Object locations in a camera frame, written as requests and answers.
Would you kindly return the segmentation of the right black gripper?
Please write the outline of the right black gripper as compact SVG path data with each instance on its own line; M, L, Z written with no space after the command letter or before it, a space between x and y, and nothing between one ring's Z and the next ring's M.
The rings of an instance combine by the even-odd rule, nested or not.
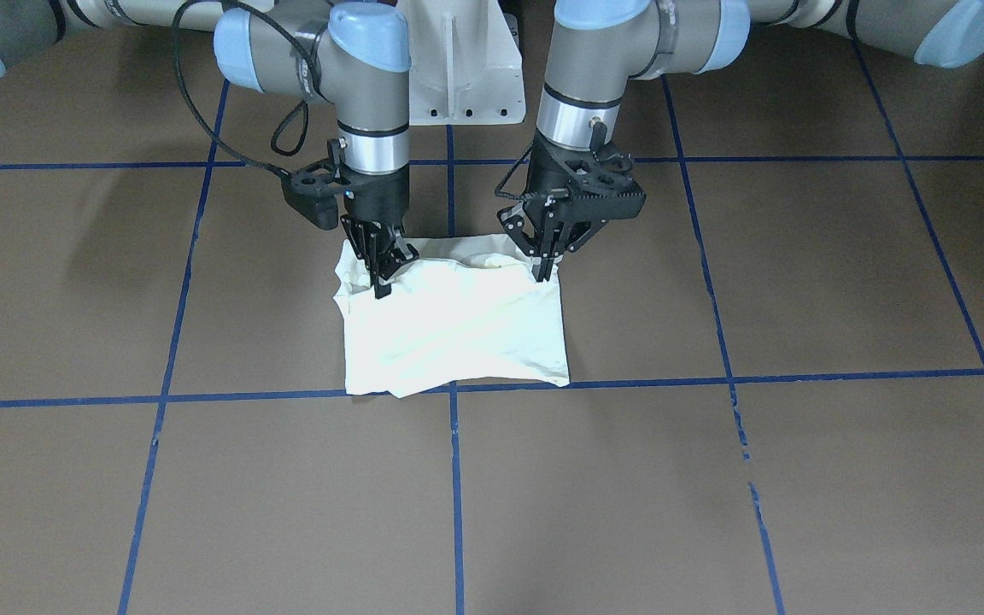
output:
M376 300L389 296L391 267L402 267L420 258L404 237L405 214L410 203L409 164L386 174L367 174L343 163L345 188L345 233L356 255L371 257L368 272Z

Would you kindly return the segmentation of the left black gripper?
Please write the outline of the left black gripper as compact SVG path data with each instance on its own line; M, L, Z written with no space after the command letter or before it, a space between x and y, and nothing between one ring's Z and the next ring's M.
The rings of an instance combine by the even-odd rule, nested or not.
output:
M497 196L512 206L497 213L505 233L530 257L536 283L546 283L563 254L579 250L613 220L637 217L646 201L632 178L633 157L608 140L606 128L593 128L583 150L563 148L541 133L526 152L523 194Z

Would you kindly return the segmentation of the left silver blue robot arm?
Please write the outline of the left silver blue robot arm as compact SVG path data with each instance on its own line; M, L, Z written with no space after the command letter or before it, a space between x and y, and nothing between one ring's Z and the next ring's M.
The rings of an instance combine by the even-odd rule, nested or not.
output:
M834 32L932 67L984 54L984 1L559 1L524 191L497 214L535 281L644 206L633 157L612 141L626 85L727 67L755 25Z

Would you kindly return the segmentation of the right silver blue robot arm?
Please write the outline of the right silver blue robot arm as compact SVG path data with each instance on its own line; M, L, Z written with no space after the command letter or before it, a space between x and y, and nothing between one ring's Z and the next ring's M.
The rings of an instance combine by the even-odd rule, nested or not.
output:
M323 230L342 227L376 297L419 258L405 240L410 202L410 52L405 15L372 1L0 1L0 78L76 32L167 27L174 78L215 148L278 178L288 205ZM196 108L183 49L211 36L230 85L289 95L294 112L333 108L337 135L323 160L296 170L236 151Z

